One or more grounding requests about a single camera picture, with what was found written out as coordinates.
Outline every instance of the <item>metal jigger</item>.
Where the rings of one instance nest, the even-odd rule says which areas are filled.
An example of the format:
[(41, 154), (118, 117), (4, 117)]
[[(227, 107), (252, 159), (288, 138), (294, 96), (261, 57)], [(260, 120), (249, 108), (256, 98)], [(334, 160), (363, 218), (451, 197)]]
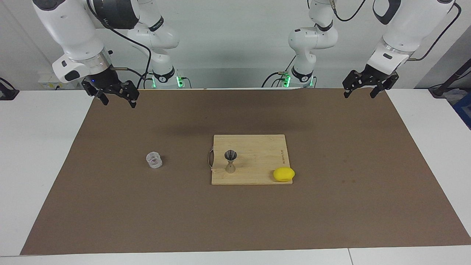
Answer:
[(234, 166), (234, 160), (237, 158), (237, 153), (234, 150), (229, 150), (224, 154), (224, 157), (227, 159), (227, 166), (226, 171), (229, 174), (232, 174), (236, 171), (236, 167)]

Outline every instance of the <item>green led light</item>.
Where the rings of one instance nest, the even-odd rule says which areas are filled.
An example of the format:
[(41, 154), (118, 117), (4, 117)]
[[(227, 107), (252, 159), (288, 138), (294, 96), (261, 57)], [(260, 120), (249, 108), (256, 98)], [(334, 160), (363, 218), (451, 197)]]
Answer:
[(185, 85), (179, 76), (177, 76), (177, 83), (179, 88), (182, 88)]
[(290, 87), (290, 82), (291, 82), (291, 76), (286, 75), (283, 81), (283, 86), (284, 87)]

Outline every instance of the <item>wooden cutting board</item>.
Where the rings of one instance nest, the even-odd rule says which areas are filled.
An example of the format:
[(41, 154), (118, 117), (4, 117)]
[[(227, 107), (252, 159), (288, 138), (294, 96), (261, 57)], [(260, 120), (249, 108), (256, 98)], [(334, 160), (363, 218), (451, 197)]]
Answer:
[[(273, 178), (279, 167), (290, 167), (284, 134), (279, 135), (215, 135), (213, 185), (289, 185)], [(235, 172), (226, 172), (228, 150), (237, 152)]]

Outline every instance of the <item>black cable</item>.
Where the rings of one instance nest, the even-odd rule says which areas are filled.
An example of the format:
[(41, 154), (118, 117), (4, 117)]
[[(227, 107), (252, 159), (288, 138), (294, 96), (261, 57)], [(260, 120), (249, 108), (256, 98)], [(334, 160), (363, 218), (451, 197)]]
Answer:
[[(117, 32), (115, 29), (113, 29), (110, 25), (108, 25), (105, 21), (101, 20), (98, 15), (95, 13), (95, 11), (93, 11), (92, 7), (91, 7), (91, 4), (90, 4), (90, 0), (87, 0), (87, 5), (90, 9), (90, 12), (93, 14), (93, 16), (98, 19), (98, 21), (107, 29), (111, 30), (112, 32), (114, 32), (116, 35), (136, 44), (136, 45), (139, 45), (141, 46), (142, 48), (146, 49), (148, 52), (149, 52), (149, 60), (147, 61), (147, 66), (146, 66), (146, 73), (143, 75), (144, 76), (144, 79), (147, 77), (147, 73), (149, 72), (149, 66), (150, 66), (150, 61), (151, 61), (151, 58), (152, 58), (152, 52), (151, 50), (146, 46), (146, 45), (143, 45), (135, 40), (132, 40), (126, 36), (124, 36), (123, 34)], [(141, 85), (141, 81), (143, 80), (143, 78), (139, 79), (139, 82), (138, 82), (138, 85), (137, 85), (137, 88), (139, 88), (139, 86)]]
[(417, 59), (417, 58), (410, 58), (409, 62), (417, 62), (417, 61), (422, 61), (423, 59), (425, 59), (425, 57), (427, 57), (427, 55), (432, 51), (433, 47), (435, 47), (435, 45), (437, 44), (437, 42), (441, 39), (441, 37), (445, 34), (445, 32), (447, 32), (447, 30), (455, 23), (456, 20), (458, 20), (458, 18), (460, 17), (461, 15), (461, 6), (458, 5), (456, 2), (453, 4), (454, 7), (456, 7), (458, 9), (458, 14), (456, 14), (455, 18), (451, 21), (450, 24), (448, 24), (448, 26), (442, 31), (442, 33), (439, 35), (439, 37), (435, 40), (435, 42), (432, 44), (432, 46), (430, 46), (430, 49), (425, 53), (424, 56), (422, 56), (421, 58)]
[(13, 90), (16, 90), (15, 87), (12, 84), (10, 84), (10, 82), (8, 82), (7, 80), (5, 80), (1, 77), (0, 77), (0, 80), (2, 80), (5, 84), (9, 85)]
[(275, 82), (278, 81), (278, 84), (280, 83), (280, 81), (283, 81), (284, 79), (283, 78), (278, 78), (276, 79), (275, 81), (273, 81), (273, 84), (271, 84), (271, 87), (273, 87), (275, 85)]
[(193, 89), (193, 87), (191, 86), (191, 80), (188, 77), (182, 77), (181, 79), (188, 80), (188, 83), (190, 83), (190, 88)]
[(144, 80), (144, 84), (142, 84), (142, 88), (143, 88), (143, 89), (146, 89), (146, 82), (149, 81), (149, 80), (152, 80), (152, 78), (146, 78), (146, 79)]
[(314, 83), (314, 88), (316, 88), (316, 85), (317, 85), (317, 76), (314, 76), (313, 78), (316, 79), (316, 82)]
[(335, 4), (332, 6), (332, 9), (333, 9), (333, 13), (335, 14), (335, 16), (342, 22), (347, 22), (347, 21), (350, 21), (352, 20), (357, 14), (358, 12), (360, 11), (360, 9), (363, 7), (363, 5), (365, 4), (366, 0), (363, 0), (363, 2), (361, 2), (360, 6), (358, 7), (358, 9), (356, 10), (356, 12), (348, 19), (342, 19), (339, 17), (339, 15), (337, 14), (337, 8), (335, 7)]
[[(459, 78), (457, 78), (457, 79), (455, 80), (455, 82), (458, 81), (458, 80), (460, 80), (460, 79), (465, 78), (465, 77), (466, 77), (467, 75), (469, 75), (469, 74), (471, 74), (471, 71), (469, 71), (467, 74), (462, 75), (462, 76), (460, 76)], [(429, 87), (428, 89), (431, 89), (431, 88), (434, 88), (434, 87), (437, 87), (437, 86), (441, 86), (441, 85), (443, 85), (443, 84), (444, 84), (444, 83), (441, 83), (441, 84), (438, 84), (438, 85), (434, 85), (434, 86)]]
[(114, 70), (114, 71), (130, 71), (130, 72), (133, 72), (135, 74), (137, 74), (141, 79), (144, 79), (144, 75), (141, 75), (140, 73), (138, 73), (136, 70), (133, 70), (131, 68), (127, 68), (127, 67), (112, 67), (111, 70)]
[(268, 82), (268, 80), (269, 80), (272, 76), (274, 76), (274, 75), (279, 75), (279, 74), (280, 74), (279, 72), (274, 72), (274, 73), (272, 73), (271, 75), (269, 75), (269, 76), (265, 79), (265, 81), (263, 82), (262, 87), (265, 87), (265, 84)]
[(288, 69), (290, 68), (291, 64), (294, 62), (294, 59), (296, 59), (296, 55), (293, 57), (293, 59), (291, 60), (290, 64), (288, 64), (288, 66), (286, 67), (286, 69), (284, 70), (285, 72), (288, 71)]

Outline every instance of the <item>white wall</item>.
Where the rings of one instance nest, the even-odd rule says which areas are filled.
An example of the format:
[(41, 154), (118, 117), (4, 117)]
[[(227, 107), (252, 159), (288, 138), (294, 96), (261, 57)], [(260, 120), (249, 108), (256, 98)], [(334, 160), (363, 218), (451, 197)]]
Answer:
[[(444, 83), (471, 58), (471, 27), (453, 44), (417, 87), (427, 88)], [(453, 83), (450, 88), (471, 88), (471, 75)]]
[(50, 62), (0, 0), (0, 76), (19, 90), (39, 89), (38, 72)]
[[(2, 1), (49, 61), (62, 55), (61, 48), (49, 37), (37, 18), (30, 0)], [(427, 59), (408, 63), (399, 70), (401, 79), (395, 87), (415, 87), (471, 25), (471, 2), (459, 1), (463, 7), (460, 20)], [(360, 2), (339, 2), (339, 14), (349, 16)], [(312, 26), (304, 0), (158, 0), (158, 3), (166, 23), (181, 35), (180, 45), (170, 50), (174, 64), (191, 78), (194, 87), (261, 86), (268, 74), (284, 70), (293, 57), (294, 52), (287, 41), (289, 32), (298, 27)], [(341, 82), (351, 69), (363, 70), (386, 29), (374, 17), (372, 4), (373, 0), (368, 0), (358, 16), (348, 23), (335, 21), (340, 35), (339, 43), (334, 48), (316, 52), (318, 87), (341, 87)], [(451, 21), (455, 12), (449, 14), (444, 25)], [(441, 30), (437, 29), (424, 42), (417, 51), (418, 56), (427, 50)], [(107, 48), (115, 52), (115, 66), (128, 66), (140, 72), (144, 70), (146, 58), (142, 53), (106, 29), (99, 32)], [(27, 50), (25, 53), (30, 55), (36, 51)], [(35, 68), (42, 67), (36, 63), (30, 64)], [(120, 76), (122, 79), (137, 80), (133, 74), (120, 73)], [(35, 87), (36, 80), (37, 76), (28, 77), (32, 87)]]

